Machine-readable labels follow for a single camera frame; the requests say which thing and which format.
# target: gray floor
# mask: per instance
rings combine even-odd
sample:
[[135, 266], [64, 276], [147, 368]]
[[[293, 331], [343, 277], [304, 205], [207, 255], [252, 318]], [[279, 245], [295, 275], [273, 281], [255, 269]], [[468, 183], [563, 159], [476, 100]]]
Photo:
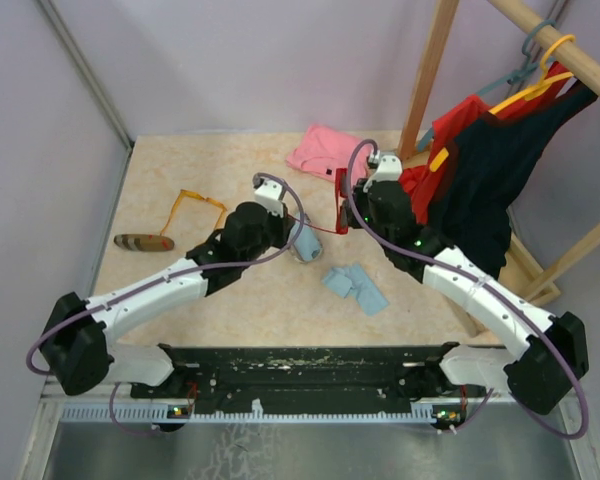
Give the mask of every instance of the gray floor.
[[45, 480], [579, 478], [568, 443], [515, 405], [489, 405], [457, 436], [421, 428], [198, 424], [141, 438], [110, 424], [67, 423]]

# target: wooden post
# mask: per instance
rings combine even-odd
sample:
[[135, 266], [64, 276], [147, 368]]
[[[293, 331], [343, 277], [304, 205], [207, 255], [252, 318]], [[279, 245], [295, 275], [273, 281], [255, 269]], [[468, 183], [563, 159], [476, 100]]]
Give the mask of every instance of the wooden post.
[[[525, 33], [529, 33], [543, 21], [542, 17], [520, 0], [488, 1]], [[562, 36], [558, 30], [547, 25], [534, 39], [542, 47], [549, 48]], [[583, 52], [576, 43], [563, 43], [553, 52], [553, 56], [571, 70], [578, 80], [600, 96], [600, 64]]]
[[541, 292], [547, 284], [569, 270], [580, 259], [591, 253], [598, 245], [600, 245], [600, 223], [587, 233], [582, 240], [571, 247], [567, 253], [562, 255], [562, 257], [560, 257], [553, 265], [527, 285], [522, 291], [521, 296], [525, 299], [533, 298]]
[[398, 157], [403, 162], [407, 160], [415, 150], [416, 138], [422, 124], [422, 117], [429, 102], [429, 95], [436, 79], [440, 59], [451, 31], [453, 17], [456, 14], [459, 0], [438, 0], [433, 12], [433, 19], [429, 27], [429, 36], [425, 45], [416, 83], [411, 91], [411, 104], [409, 113], [402, 128], [400, 143], [398, 145]]

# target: beige tabletop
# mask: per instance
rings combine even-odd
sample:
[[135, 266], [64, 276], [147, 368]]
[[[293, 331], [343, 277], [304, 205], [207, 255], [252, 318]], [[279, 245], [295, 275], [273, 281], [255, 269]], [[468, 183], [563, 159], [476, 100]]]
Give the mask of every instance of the beige tabletop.
[[[369, 133], [380, 148], [397, 145], [398, 133]], [[224, 203], [229, 211], [253, 199], [251, 178], [264, 171], [281, 176], [298, 192], [315, 225], [333, 228], [333, 184], [286, 166], [302, 134], [145, 136], [135, 145], [98, 278], [96, 293], [123, 287], [155, 273], [206, 239], [218, 209], [185, 199], [166, 235], [171, 252], [124, 251], [121, 233], [156, 234], [181, 189]], [[292, 198], [285, 198], [290, 210]], [[127, 343], [173, 346], [420, 345], [446, 341], [497, 343], [485, 332], [469, 338], [440, 294], [396, 270], [363, 231], [346, 236], [317, 232], [324, 253], [309, 264], [290, 254], [252, 267], [242, 279], [197, 302], [170, 310], [127, 334]], [[358, 262], [389, 301], [367, 316], [354, 298], [341, 299], [321, 283], [333, 266]]]

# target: wall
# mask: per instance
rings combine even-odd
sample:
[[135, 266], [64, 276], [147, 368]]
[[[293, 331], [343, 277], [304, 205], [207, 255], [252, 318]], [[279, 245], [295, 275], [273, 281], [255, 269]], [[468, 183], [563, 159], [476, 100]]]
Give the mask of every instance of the wall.
[[[431, 0], [55, 3], [132, 136], [301, 131], [312, 122], [399, 129], [434, 6]], [[552, 1], [529, 4], [544, 13]], [[485, 0], [460, 2], [426, 121], [517, 67], [524, 37]]]
[[43, 382], [25, 353], [58, 296], [86, 293], [125, 157], [34, 2], [0, 0], [0, 479]]
[[[561, 28], [600, 63], [600, 0], [573, 2]], [[600, 100], [565, 125], [514, 205], [521, 236], [549, 265], [600, 221]], [[556, 312], [586, 323], [590, 372], [584, 385], [600, 425], [600, 247], [557, 282]]]

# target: pink cloth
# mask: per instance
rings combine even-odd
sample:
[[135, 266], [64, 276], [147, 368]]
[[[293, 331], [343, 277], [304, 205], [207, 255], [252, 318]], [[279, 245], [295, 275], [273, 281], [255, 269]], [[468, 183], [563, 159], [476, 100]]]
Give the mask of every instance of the pink cloth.
[[[287, 165], [333, 182], [336, 169], [347, 168], [351, 153], [360, 141], [360, 138], [348, 133], [323, 125], [311, 125], [298, 148], [287, 157]], [[365, 164], [370, 153], [371, 145], [365, 145], [358, 154], [351, 172], [354, 184], [366, 176]]]

